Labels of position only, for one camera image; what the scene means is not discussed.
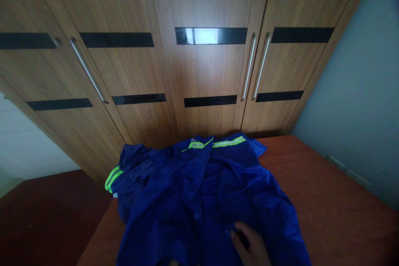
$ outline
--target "wall outlet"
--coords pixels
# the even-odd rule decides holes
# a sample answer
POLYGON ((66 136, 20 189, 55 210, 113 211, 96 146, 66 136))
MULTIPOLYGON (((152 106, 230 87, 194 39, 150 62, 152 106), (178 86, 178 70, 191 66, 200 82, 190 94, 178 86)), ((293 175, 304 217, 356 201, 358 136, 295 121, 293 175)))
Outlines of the wall outlet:
POLYGON ((340 170, 342 170, 343 172, 347 170, 347 167, 338 159, 334 158, 331 155, 327 155, 326 157, 327 161, 330 162, 332 165, 334 165, 335 167, 339 168, 340 170))
POLYGON ((370 188, 371 183, 369 181, 367 181, 365 178, 363 178, 357 172, 355 172, 352 169, 346 167, 341 161, 339 161, 338 159, 334 158, 331 155, 327 155, 325 158, 326 158, 326 160, 328 162, 330 162, 332 165, 334 165, 338 169, 342 170, 344 173, 346 173, 349 177, 354 179, 356 182, 358 182, 364 188, 366 188, 366 189, 370 188))

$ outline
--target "wooden wardrobe door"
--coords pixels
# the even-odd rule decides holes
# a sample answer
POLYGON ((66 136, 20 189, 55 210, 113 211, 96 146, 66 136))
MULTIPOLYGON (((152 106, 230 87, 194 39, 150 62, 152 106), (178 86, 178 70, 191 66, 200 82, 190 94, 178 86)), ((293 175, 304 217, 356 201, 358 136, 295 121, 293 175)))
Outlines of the wooden wardrobe door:
POLYGON ((255 137, 283 133, 347 2, 267 1, 243 132, 255 137))
POLYGON ((266 0, 156 2, 167 63, 182 90, 175 109, 183 135, 239 131, 266 0))
POLYGON ((179 140, 154 0, 63 0, 130 134, 163 148, 179 140))
POLYGON ((48 126, 86 173, 105 181, 124 140, 45 0, 0 0, 0 10, 2 91, 39 127, 48 126))

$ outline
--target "hand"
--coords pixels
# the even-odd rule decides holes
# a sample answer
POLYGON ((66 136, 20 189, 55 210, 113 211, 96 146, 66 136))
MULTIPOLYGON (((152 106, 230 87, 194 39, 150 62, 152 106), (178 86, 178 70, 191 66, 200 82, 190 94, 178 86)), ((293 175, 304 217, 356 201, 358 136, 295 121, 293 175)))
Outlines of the hand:
POLYGON ((237 234, 232 230, 230 231, 230 237, 243 265, 271 266, 262 236, 243 222, 236 222, 234 224, 237 231, 241 231, 249 242, 249 248, 246 250, 237 234))

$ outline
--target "blue work jacket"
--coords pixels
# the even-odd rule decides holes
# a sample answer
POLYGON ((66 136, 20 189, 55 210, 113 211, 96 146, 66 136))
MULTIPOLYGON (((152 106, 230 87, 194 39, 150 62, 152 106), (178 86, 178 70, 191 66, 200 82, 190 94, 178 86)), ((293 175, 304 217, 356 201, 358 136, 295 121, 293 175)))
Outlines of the blue work jacket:
POLYGON ((125 145, 106 181, 126 223, 117 265, 242 265, 235 221, 262 235, 273 266, 310 265, 294 206, 259 164, 265 151, 242 133, 163 150, 125 145))

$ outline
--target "white wall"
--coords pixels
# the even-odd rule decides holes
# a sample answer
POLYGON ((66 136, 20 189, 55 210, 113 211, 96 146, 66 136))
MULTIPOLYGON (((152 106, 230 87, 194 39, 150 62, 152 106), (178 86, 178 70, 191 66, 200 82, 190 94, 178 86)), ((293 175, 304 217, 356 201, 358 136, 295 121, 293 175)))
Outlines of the white wall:
POLYGON ((399 209, 399 0, 362 0, 293 134, 399 209))
POLYGON ((79 167, 0 93, 0 176, 24 180, 79 167))

